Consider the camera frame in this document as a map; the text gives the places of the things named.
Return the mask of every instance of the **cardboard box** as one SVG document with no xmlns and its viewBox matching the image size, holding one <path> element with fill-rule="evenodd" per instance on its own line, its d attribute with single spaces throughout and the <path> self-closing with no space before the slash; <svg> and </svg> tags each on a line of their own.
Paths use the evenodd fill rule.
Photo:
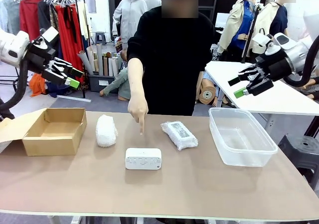
<svg viewBox="0 0 319 224">
<path fill-rule="evenodd" d="M 85 109 L 42 109 L 0 123 L 0 150 L 22 140 L 28 156 L 75 155 L 86 128 Z"/>
</svg>

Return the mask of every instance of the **white foam wrapped object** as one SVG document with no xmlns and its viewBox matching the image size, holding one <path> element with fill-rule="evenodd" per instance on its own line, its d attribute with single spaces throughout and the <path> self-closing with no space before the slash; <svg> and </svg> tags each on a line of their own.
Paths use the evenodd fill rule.
<svg viewBox="0 0 319 224">
<path fill-rule="evenodd" d="M 102 115 L 96 124 L 96 140 L 99 147 L 106 148 L 116 143 L 118 132 L 113 117 Z"/>
<path fill-rule="evenodd" d="M 161 128 L 169 135 L 179 151 L 198 146 L 197 138 L 180 121 L 162 123 Z"/>
</svg>

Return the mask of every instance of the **clear plastic container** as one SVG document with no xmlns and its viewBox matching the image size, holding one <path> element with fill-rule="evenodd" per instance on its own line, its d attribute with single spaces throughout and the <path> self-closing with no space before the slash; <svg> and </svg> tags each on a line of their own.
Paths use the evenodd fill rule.
<svg viewBox="0 0 319 224">
<path fill-rule="evenodd" d="M 223 162 L 231 166 L 264 167 L 278 146 L 245 110 L 211 108 L 209 127 Z"/>
</svg>

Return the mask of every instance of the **beige jacket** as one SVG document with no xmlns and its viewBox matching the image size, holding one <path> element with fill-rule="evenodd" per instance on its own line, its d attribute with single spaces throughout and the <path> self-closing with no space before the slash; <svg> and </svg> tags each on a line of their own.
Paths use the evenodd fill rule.
<svg viewBox="0 0 319 224">
<path fill-rule="evenodd" d="M 271 2 L 264 7 L 264 9 L 259 13 L 257 17 L 253 37 L 257 35 L 257 33 L 259 33 L 262 28 L 265 30 L 266 35 L 269 34 L 270 25 L 275 19 L 278 8 L 279 5 L 275 2 Z M 251 49 L 253 49 L 253 52 L 257 54 L 263 54 L 266 51 L 266 47 L 260 47 L 253 40 L 250 42 L 248 51 L 250 52 Z"/>
<path fill-rule="evenodd" d="M 244 17 L 244 1 L 238 0 L 230 11 L 223 34 L 219 40 L 218 53 L 223 53 L 231 43 L 231 40 L 238 32 Z"/>
</svg>

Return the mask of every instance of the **tabletop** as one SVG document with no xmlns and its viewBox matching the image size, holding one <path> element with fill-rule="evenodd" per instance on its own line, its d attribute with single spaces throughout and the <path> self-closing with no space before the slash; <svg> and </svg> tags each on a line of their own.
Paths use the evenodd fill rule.
<svg viewBox="0 0 319 224">
<path fill-rule="evenodd" d="M 234 92 L 246 87 L 249 82 L 242 81 L 230 87 L 228 81 L 248 66 L 250 63 L 212 61 L 207 64 L 206 71 L 237 108 L 255 113 L 319 115 L 319 104 L 281 81 L 274 82 L 273 88 L 258 96 L 237 99 Z"/>
<path fill-rule="evenodd" d="M 96 144 L 103 115 L 119 136 Z M 199 146 L 177 151 L 160 124 L 182 121 Z M 148 115 L 144 136 L 126 113 L 87 112 L 76 156 L 27 157 L 21 142 L 0 154 L 0 211 L 60 216 L 169 217 L 216 220 L 319 219 L 319 199 L 279 151 L 264 168 L 225 165 L 207 117 Z M 126 170 L 129 147 L 159 148 L 162 168 Z"/>
</svg>

